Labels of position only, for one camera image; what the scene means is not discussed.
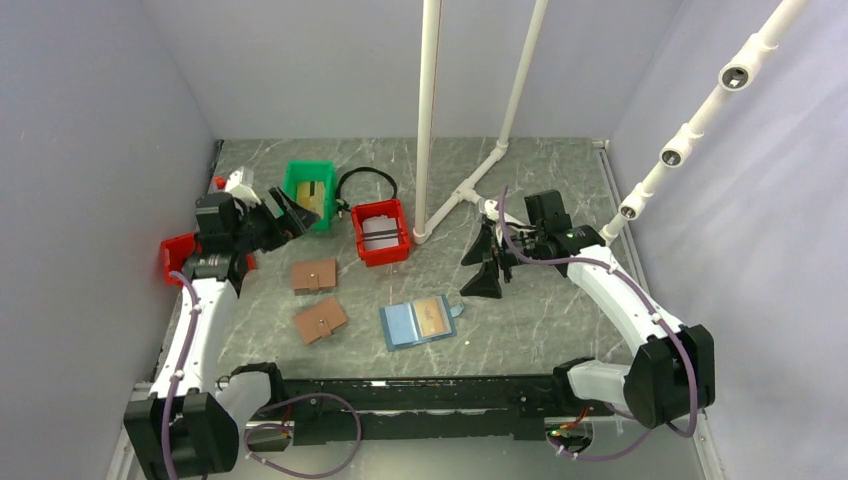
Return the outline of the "blue card holder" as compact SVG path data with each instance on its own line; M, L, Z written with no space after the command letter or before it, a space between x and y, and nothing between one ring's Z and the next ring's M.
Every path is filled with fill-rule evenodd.
M463 311L462 302L451 305L444 294L381 307L386 347L397 351L453 337L457 334L455 319Z

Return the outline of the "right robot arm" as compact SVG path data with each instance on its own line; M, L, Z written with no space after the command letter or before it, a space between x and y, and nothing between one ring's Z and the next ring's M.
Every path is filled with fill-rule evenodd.
M648 429L667 425L681 436L693 435L699 411L715 400L711 333L660 306L592 226L573 224L558 191L524 202L527 223L503 212L495 200L478 201L480 228L461 263L479 270L461 296L499 299L513 268L555 268L600 307L632 355L628 365L583 357L556 368L558 382L550 391L555 409L574 415L596 401L623 408Z

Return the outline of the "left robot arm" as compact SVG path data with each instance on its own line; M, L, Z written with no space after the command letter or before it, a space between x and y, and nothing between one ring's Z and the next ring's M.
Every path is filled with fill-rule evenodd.
M279 417L287 392L273 362L233 370L216 388L222 329L241 296L248 257L284 246L320 217L277 187L277 213L255 195L218 191L195 203L194 251L170 272L181 286L180 315L164 365L147 397L126 406L124 427L148 479L229 472L254 414Z

